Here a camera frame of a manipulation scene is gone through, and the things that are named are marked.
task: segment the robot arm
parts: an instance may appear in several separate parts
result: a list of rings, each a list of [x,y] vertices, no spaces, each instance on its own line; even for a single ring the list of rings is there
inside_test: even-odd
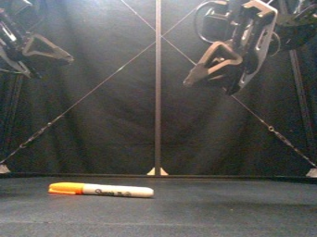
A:
[[[211,7],[199,33],[211,46],[183,84],[218,86],[227,94],[234,94],[257,75],[268,54],[297,48],[316,35],[317,5],[284,16],[266,3],[254,0],[242,5],[237,22],[227,5],[227,1],[209,1],[198,7],[197,11],[201,7]]]
[[[12,1],[13,3],[19,8],[16,18],[36,17],[30,10],[32,5],[26,0]],[[16,23],[4,8],[0,8],[0,57],[28,78],[40,78],[42,72],[48,68],[74,62],[72,56],[63,49]]]

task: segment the black table surface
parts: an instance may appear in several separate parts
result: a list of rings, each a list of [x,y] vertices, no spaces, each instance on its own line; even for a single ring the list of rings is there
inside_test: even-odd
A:
[[[47,193],[54,182],[150,187],[153,198]],[[0,236],[317,236],[317,185],[289,181],[0,179]]]

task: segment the metal rod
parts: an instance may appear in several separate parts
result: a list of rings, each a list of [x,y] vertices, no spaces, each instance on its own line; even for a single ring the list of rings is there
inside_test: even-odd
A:
[[[161,0],[157,0],[155,175],[161,175]]]
[[[288,6],[286,6],[285,1],[278,0],[278,5],[280,5],[281,13],[288,14]],[[297,95],[298,95],[298,103],[300,103],[300,108],[301,108],[301,116],[302,116],[304,128],[305,128],[305,134],[306,134],[309,156],[316,162],[317,161],[316,160],[317,159],[317,146],[314,142],[312,117],[309,114],[308,96],[305,93],[305,85],[304,85],[304,79],[301,75],[300,62],[298,62],[298,56],[297,56],[296,50],[290,50],[290,59],[292,59],[294,86],[296,86]]]

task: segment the black curtain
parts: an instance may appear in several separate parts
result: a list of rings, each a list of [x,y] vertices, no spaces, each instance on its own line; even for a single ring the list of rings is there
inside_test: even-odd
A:
[[[162,1],[162,107],[157,108],[155,1],[47,1],[39,32],[74,55],[75,63],[51,69],[43,80],[24,80],[11,150],[68,112],[8,161],[12,171],[146,174],[155,166],[159,111],[161,165],[169,174],[308,173],[309,163],[233,97],[221,89],[182,85],[191,61],[209,48],[193,30],[191,11],[201,3]],[[288,52],[268,57],[235,96],[306,152]]]

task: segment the diagonal cable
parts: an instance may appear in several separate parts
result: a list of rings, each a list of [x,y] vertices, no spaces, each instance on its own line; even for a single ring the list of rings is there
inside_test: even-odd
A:
[[[141,20],[145,22],[145,24],[153,29],[153,31],[157,31],[155,28],[151,26],[149,21],[142,17],[142,15],[138,13],[138,11],[131,7],[131,5],[126,2],[126,0],[120,0],[123,4],[127,6],[127,8],[134,12],[134,14],[141,18]],[[191,15],[195,8],[187,13],[187,15],[175,23],[175,25],[161,35],[162,39],[170,44],[170,46],[177,50],[177,52],[183,55],[187,60],[195,65],[195,62],[191,60],[191,58],[182,52],[182,50],[166,39],[165,35],[178,26],[178,24]]]

